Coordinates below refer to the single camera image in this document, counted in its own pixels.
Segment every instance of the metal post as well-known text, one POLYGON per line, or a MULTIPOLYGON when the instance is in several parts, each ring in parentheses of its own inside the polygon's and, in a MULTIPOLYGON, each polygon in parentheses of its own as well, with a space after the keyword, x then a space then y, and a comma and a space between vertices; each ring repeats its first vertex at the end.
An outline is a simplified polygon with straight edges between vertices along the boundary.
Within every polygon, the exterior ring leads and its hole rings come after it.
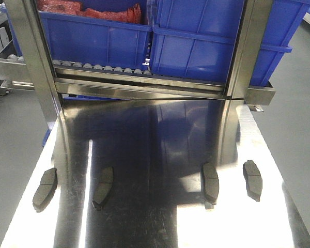
POLYGON ((54 85, 55 71, 33 0, 5 0, 31 81, 45 120, 53 128, 61 110, 61 99, 54 85))
POLYGON ((245 0, 224 95, 244 99, 263 40, 273 0, 245 0))

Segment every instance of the gray floor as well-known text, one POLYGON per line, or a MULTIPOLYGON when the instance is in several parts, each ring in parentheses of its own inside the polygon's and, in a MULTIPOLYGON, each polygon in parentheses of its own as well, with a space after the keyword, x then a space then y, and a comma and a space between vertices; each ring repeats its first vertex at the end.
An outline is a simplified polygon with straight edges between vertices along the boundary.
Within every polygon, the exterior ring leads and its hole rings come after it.
POLYGON ((310 233, 310 26, 302 23, 272 75, 277 90, 254 118, 310 233))
MULTIPOLYGON (((310 27, 302 24, 271 82, 277 89, 254 117, 310 232, 310 27)), ((0 98, 0 243, 41 152, 46 131, 34 92, 0 98)))
POLYGON ((0 97, 0 244, 42 151, 47 128, 34 92, 0 97))

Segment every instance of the stainless steel table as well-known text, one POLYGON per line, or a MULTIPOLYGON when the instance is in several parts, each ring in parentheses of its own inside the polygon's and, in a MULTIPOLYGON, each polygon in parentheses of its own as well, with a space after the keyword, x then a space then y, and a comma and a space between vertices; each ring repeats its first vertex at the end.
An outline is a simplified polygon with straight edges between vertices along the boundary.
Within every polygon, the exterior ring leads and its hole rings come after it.
POLYGON ((26 247, 310 247, 310 236, 247 105, 241 101, 66 101, 2 243, 26 247), (262 175, 260 202, 242 172, 262 175), (220 180, 205 207, 201 167, 220 180), (114 183, 101 211, 101 169, 114 183), (37 213, 43 172, 58 186, 37 213))

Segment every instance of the red packaging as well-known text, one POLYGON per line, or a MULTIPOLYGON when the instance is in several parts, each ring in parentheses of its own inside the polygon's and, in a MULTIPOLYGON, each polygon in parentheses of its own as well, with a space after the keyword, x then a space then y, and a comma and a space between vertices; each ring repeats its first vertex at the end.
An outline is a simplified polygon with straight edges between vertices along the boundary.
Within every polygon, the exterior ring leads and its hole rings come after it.
POLYGON ((118 22, 129 22, 136 24, 141 23, 141 9, 139 4, 135 4, 127 11, 121 11, 121 12, 110 12, 110 11, 101 12, 96 11, 94 9, 86 9, 85 11, 77 11, 76 14, 83 17, 92 17, 118 22))
POLYGON ((82 3, 68 0, 38 0, 38 10, 62 14, 76 14, 77 11, 82 10, 82 3))

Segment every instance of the metal frame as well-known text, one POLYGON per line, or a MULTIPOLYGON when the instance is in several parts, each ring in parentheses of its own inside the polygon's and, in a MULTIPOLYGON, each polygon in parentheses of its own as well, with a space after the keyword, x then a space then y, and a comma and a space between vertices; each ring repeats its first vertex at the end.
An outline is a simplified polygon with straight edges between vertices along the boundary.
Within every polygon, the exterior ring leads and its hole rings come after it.
POLYGON ((45 120, 52 129, 60 113, 62 101, 54 85, 55 71, 36 3, 33 0, 6 0, 5 4, 45 120))
POLYGON ((224 87, 203 81, 54 67, 35 2, 5 0, 26 67, 24 63, 1 57, 0 71, 7 67, 10 70, 5 69, 0 79, 12 81, 6 85, 24 89, 32 89, 29 84, 32 82, 50 128, 61 108, 60 93, 119 99, 249 99, 250 104, 269 104, 273 88, 250 88, 249 82, 272 3, 273 0, 245 0, 230 74, 224 87))

